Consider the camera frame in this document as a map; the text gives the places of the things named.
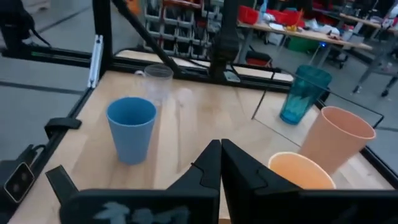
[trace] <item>clear plastic cup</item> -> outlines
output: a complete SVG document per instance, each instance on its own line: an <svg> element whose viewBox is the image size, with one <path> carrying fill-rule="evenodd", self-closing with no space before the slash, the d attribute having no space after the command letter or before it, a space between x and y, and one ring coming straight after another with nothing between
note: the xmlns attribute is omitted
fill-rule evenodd
<svg viewBox="0 0 398 224"><path fill-rule="evenodd" d="M144 76L146 98L155 104L160 104L170 94L174 72L166 65L149 65L144 71L136 71Z"/></svg>

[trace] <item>concrete floor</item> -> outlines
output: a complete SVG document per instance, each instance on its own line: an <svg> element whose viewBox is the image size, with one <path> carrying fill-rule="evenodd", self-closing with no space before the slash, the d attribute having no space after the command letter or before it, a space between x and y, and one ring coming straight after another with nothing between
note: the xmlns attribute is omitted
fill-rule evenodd
<svg viewBox="0 0 398 224"><path fill-rule="evenodd" d="M48 11L36 14L37 30L54 47L91 52L94 39L94 22L89 0L52 0ZM51 24L77 14L56 26ZM113 50L135 47L139 41L137 33L115 10L112 10ZM252 46L274 57L275 64L289 71L310 61L310 55L283 49L276 56L276 47L264 45L254 40ZM87 68L76 68L49 63L30 62L0 57L0 82L12 82L26 85L49 86L82 91L88 78ZM326 63L323 67L333 75L330 84L332 91L373 110L382 113L386 118L381 126L398 128L398 86L391 90L387 98L380 98L389 77L372 75L363 85L360 94L351 95L366 66L349 59L342 70ZM0 85L0 159L14 159L28 144L47 142L43 126L53 117L66 116L79 95L47 93ZM379 116L352 103L330 96L328 105L335 105L350 110L369 123L374 124ZM398 173L398 152L395 151L398 133L377 130L377 139L369 145L372 150L385 160Z"/></svg>

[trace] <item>cup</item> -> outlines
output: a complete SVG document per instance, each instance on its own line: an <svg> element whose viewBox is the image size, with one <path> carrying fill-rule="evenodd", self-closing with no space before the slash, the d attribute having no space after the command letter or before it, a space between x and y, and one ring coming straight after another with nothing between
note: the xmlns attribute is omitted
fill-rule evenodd
<svg viewBox="0 0 398 224"><path fill-rule="evenodd" d="M359 116L326 106L312 124L298 153L333 174L375 137L372 126Z"/></svg>
<svg viewBox="0 0 398 224"><path fill-rule="evenodd" d="M146 66L144 71L136 71L135 74L142 75L146 97L159 104L167 99L173 80L173 70L163 64Z"/></svg>
<svg viewBox="0 0 398 224"><path fill-rule="evenodd" d="M106 110L119 160L136 165L147 157L157 110L153 103L139 97L112 102Z"/></svg>
<svg viewBox="0 0 398 224"><path fill-rule="evenodd" d="M331 82L329 73L309 65L299 66L296 75L279 115L293 125L299 124Z"/></svg>
<svg viewBox="0 0 398 224"><path fill-rule="evenodd" d="M268 168L303 189L335 189L331 177L316 163L294 152L278 152Z"/></svg>

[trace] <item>blue cup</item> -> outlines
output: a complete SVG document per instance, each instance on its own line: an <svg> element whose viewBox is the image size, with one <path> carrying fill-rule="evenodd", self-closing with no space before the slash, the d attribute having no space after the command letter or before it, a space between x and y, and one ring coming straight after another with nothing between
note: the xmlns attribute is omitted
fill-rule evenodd
<svg viewBox="0 0 398 224"><path fill-rule="evenodd" d="M147 157L157 110L153 103L139 97L114 101L106 110L119 160L136 165Z"/></svg>
<svg viewBox="0 0 398 224"><path fill-rule="evenodd" d="M293 125L299 124L331 82L329 73L310 65L299 66L296 75L279 115Z"/></svg>

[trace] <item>black clamp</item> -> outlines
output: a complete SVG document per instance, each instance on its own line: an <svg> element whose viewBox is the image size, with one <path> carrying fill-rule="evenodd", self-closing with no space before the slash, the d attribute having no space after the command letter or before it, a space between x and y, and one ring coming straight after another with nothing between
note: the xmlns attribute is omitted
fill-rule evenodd
<svg viewBox="0 0 398 224"><path fill-rule="evenodd" d="M45 133L50 139L57 131L67 131L69 129L79 129L81 121L75 118L52 118L44 126Z"/></svg>

